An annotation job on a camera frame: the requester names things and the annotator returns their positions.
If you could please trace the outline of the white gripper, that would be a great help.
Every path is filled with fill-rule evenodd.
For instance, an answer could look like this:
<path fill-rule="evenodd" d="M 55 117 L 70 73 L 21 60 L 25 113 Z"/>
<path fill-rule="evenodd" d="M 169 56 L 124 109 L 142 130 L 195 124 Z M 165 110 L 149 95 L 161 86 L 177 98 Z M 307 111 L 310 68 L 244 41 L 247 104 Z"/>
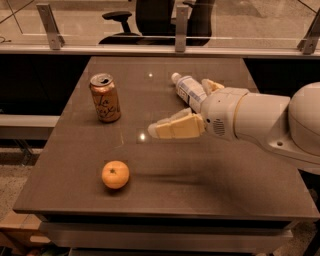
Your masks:
<path fill-rule="evenodd" d="M 201 85 L 208 96 L 201 105 L 201 115 L 193 113 L 190 108 L 183 109 L 151 124 L 148 133 L 157 139 L 189 139 L 201 136 L 206 130 L 216 138 L 235 140 L 236 111 L 249 91 L 224 88 L 222 84 L 210 79 L 202 79 Z"/>

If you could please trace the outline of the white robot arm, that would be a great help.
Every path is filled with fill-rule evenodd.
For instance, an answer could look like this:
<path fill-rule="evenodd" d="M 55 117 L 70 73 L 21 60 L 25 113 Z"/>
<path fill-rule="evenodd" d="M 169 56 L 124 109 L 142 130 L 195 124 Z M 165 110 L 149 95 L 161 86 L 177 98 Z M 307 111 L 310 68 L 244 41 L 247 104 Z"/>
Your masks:
<path fill-rule="evenodd" d="M 311 83 L 293 97 L 251 93 L 210 79 L 200 82 L 174 74 L 176 93 L 186 109 L 148 127 L 158 139 L 186 139 L 208 133 L 224 140 L 245 140 L 317 174 L 319 85 Z"/>

